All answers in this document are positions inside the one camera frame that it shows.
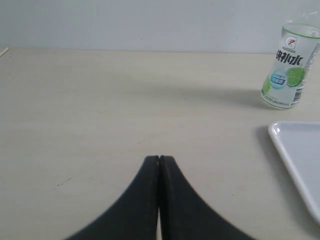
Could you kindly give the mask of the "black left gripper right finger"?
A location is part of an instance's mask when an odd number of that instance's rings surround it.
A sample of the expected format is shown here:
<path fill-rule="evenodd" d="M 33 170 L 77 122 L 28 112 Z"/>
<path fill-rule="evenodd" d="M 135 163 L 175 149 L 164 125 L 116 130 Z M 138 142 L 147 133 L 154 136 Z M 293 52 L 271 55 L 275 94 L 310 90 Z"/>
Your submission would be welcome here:
<path fill-rule="evenodd" d="M 163 240 L 252 240 L 194 190 L 172 156 L 159 159 L 158 207 Z"/>

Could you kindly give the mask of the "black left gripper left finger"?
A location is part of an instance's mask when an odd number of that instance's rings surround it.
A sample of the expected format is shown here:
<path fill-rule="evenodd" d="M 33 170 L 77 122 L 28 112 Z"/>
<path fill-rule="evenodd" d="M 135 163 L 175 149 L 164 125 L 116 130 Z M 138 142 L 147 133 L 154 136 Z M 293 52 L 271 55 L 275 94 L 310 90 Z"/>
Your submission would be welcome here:
<path fill-rule="evenodd" d="M 158 227 L 160 158 L 147 156 L 121 196 L 69 240 L 155 240 Z"/>

